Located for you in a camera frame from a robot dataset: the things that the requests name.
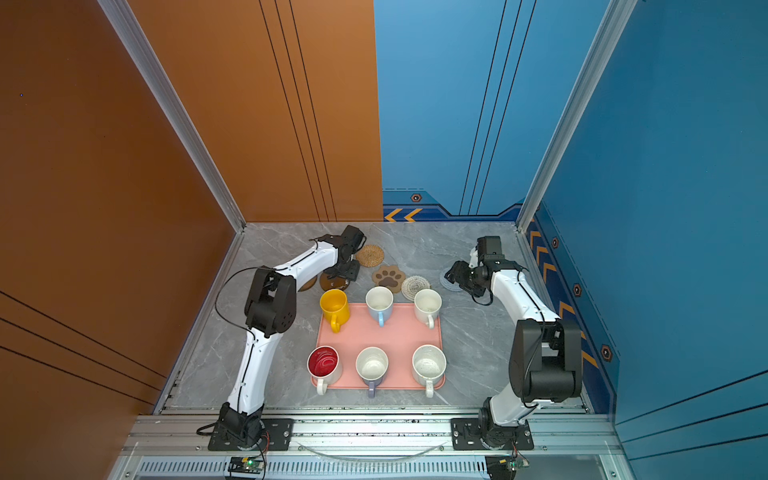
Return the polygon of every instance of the orange chevron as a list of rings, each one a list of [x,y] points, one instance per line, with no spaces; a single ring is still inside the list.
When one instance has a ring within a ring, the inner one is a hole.
[[[547,247],[536,247],[536,265],[539,264],[542,253],[549,253],[549,250],[547,250]]]
[[[413,220],[413,216],[416,215],[420,211],[422,211],[422,209],[421,208],[417,208],[416,210],[414,210],[410,214],[406,215],[406,220],[409,221],[409,222],[416,222],[416,220]]]
[[[392,217],[394,217],[395,215],[399,214],[401,210],[402,210],[402,208],[396,208],[396,209],[392,210],[392,212],[390,212],[390,214],[387,215],[384,218],[386,218],[390,222],[396,222],[397,220],[394,220]]]
[[[541,232],[533,231],[531,232],[531,250],[533,250],[533,237],[540,237]]]
[[[557,272],[558,269],[554,268],[554,265],[551,263],[544,262],[544,283],[547,283],[547,270],[552,270],[553,272]]]
[[[560,318],[563,318],[563,310],[567,310],[568,312],[571,312],[574,315],[576,315],[576,312],[574,311],[573,307],[568,305],[566,302],[560,302]]]
[[[587,360],[589,363],[594,365],[596,369],[599,369],[598,362],[595,361],[595,359],[592,358],[592,356],[589,353],[586,353],[584,350],[581,351],[581,358],[584,360]]]

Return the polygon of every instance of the blue wall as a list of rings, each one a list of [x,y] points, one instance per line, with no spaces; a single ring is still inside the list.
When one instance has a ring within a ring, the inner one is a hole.
[[[768,435],[768,374],[718,389],[768,369],[766,25],[765,2],[638,2],[545,195],[621,359],[642,480],[719,478],[692,464]]]
[[[384,190],[424,190],[454,215],[519,202],[607,0],[374,5]]]

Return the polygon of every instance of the mug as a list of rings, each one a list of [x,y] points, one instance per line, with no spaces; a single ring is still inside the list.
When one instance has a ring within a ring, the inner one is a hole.
[[[394,302],[395,296],[385,286],[374,286],[366,293],[368,313],[370,313],[374,320],[379,321],[379,326],[384,326],[384,322],[392,316]]]
[[[434,290],[419,290],[413,298],[413,308],[416,313],[416,318],[430,329],[435,328],[435,320],[440,316],[441,306],[442,298],[440,298],[440,294]]]
[[[340,332],[341,325],[349,320],[349,303],[346,301],[346,293],[341,290],[334,288],[325,292],[320,297],[320,308],[334,333]]]
[[[339,353],[332,346],[319,346],[306,359],[306,369],[317,382],[317,395],[325,395],[328,385],[341,378]]]
[[[368,385],[368,398],[372,399],[376,396],[376,387],[384,381],[384,375],[389,368],[389,359],[386,353],[375,346],[363,349],[357,356],[355,367],[357,374]]]
[[[424,385],[428,399],[435,394],[435,384],[445,375],[447,364],[445,354],[434,345],[422,345],[413,353],[413,378]]]

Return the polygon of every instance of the orange wall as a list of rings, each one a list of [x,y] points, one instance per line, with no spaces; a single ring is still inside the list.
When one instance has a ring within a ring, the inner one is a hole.
[[[103,478],[233,231],[96,1],[4,2],[0,45],[2,475]]]
[[[246,220],[381,220],[372,0],[129,3]]]

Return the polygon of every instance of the wall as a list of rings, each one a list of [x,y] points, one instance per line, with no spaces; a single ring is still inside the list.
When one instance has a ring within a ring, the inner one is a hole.
[[[372,0],[130,0],[247,221],[380,220]]]
[[[435,203],[441,220],[507,220],[497,216],[528,192],[607,5],[377,1],[389,211],[421,207],[422,220]]]
[[[767,19],[763,2],[638,2],[545,195],[621,359],[640,480],[762,475]]]
[[[103,478],[233,231],[97,2],[4,2],[0,44],[3,476]]]

